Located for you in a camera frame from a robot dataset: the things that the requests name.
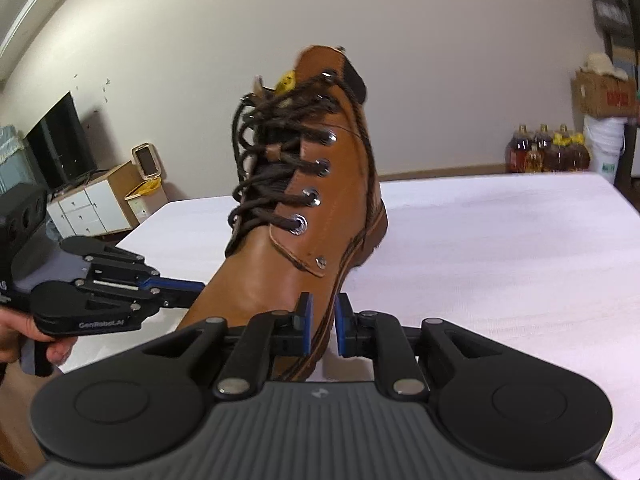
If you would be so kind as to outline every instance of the human hand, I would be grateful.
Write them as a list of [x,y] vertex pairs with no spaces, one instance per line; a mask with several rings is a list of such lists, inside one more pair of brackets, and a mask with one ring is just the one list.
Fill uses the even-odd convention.
[[20,357],[20,336],[34,341],[49,343],[47,360],[57,366],[63,365],[71,355],[77,337],[53,339],[36,327],[32,316],[0,306],[0,363],[14,363]]

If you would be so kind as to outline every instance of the tabletop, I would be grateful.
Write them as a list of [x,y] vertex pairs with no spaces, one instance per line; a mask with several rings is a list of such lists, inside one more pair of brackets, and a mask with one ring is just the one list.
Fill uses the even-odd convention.
[[[598,462],[640,478],[640,217],[597,174],[382,184],[389,229],[342,290],[355,311],[406,326],[441,317],[598,384],[614,422]],[[172,202],[120,243],[163,276],[207,282],[230,236],[231,197]],[[175,329],[163,309],[138,332],[82,338],[69,371]],[[370,378],[332,340],[312,379]]]

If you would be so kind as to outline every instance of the boot heel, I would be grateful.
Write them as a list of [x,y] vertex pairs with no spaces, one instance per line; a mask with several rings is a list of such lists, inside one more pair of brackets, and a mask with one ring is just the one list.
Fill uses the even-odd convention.
[[357,250],[353,258],[353,267],[359,267],[369,259],[376,247],[380,245],[382,238],[385,237],[387,227],[388,220],[386,218],[385,204],[382,203],[382,210],[374,220],[369,231],[367,231],[362,247]]

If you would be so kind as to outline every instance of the shoe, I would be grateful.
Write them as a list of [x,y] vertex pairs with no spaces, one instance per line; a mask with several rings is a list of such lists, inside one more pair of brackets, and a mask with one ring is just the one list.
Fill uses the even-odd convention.
[[362,111],[366,95],[343,51],[328,46],[304,50],[274,90],[256,78],[232,123],[240,184],[226,259],[178,328],[209,316],[242,326],[260,312],[291,311],[301,292],[311,292],[310,355],[279,358],[274,378],[311,374],[329,341],[345,276],[386,233]]

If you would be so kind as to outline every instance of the cardboard box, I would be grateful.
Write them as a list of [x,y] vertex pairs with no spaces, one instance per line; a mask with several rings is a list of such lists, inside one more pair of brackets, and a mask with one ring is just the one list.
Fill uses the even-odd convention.
[[620,81],[613,76],[577,70],[571,81],[574,106],[596,118],[634,117],[636,80]]

